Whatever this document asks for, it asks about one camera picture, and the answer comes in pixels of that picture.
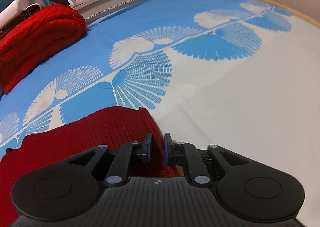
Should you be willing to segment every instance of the red towel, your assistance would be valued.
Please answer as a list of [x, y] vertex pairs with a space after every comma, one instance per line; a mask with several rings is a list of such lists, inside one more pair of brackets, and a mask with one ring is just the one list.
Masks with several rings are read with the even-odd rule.
[[144, 108], [109, 107], [51, 131], [26, 136], [21, 148], [7, 152], [0, 161], [0, 227], [18, 217], [10, 191], [23, 175], [100, 144], [117, 149], [125, 142], [142, 141], [148, 131], [155, 138], [151, 164], [135, 166], [134, 175], [178, 176], [175, 167], [165, 165], [163, 136]]
[[64, 5], [50, 5], [18, 24], [0, 40], [0, 86], [8, 94], [48, 57], [76, 42], [84, 18]]

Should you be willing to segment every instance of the ribbed black surface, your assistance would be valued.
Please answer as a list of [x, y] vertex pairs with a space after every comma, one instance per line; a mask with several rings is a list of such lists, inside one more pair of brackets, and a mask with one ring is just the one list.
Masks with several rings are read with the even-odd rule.
[[12, 227], [301, 227], [295, 219], [253, 223], [226, 211], [207, 188], [188, 184], [185, 177], [137, 178], [107, 189], [88, 212], [58, 223], [40, 223], [25, 216]]

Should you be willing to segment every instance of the silver screw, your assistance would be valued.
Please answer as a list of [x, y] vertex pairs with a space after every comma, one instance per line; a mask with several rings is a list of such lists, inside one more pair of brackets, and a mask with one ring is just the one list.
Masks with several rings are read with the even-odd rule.
[[122, 178], [117, 175], [111, 175], [106, 178], [106, 181], [109, 184], [118, 184], [122, 181]]
[[198, 184], [207, 184], [210, 182], [210, 178], [205, 175], [195, 177], [195, 182]]

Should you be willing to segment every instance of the bed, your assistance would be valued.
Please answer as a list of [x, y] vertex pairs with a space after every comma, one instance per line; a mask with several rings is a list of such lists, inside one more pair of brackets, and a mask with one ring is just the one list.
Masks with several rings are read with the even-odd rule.
[[320, 224], [320, 24], [265, 0], [130, 0], [0, 101], [0, 159], [100, 109], [147, 108], [163, 133], [218, 144], [303, 185]]

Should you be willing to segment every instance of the red blanket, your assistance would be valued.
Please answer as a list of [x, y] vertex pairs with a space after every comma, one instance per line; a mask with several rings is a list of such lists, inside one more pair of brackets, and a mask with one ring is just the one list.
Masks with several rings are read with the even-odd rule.
[[0, 86], [8, 94], [48, 57], [83, 36], [84, 18], [64, 5], [50, 5], [18, 24], [0, 40]]
[[20, 177], [100, 144], [117, 149], [125, 142], [141, 141], [147, 132], [154, 136], [150, 165], [131, 168], [135, 176], [179, 176], [165, 165], [163, 136], [149, 112], [110, 107], [48, 132], [28, 135], [21, 148], [7, 152], [0, 161], [0, 227], [17, 217], [10, 190]]

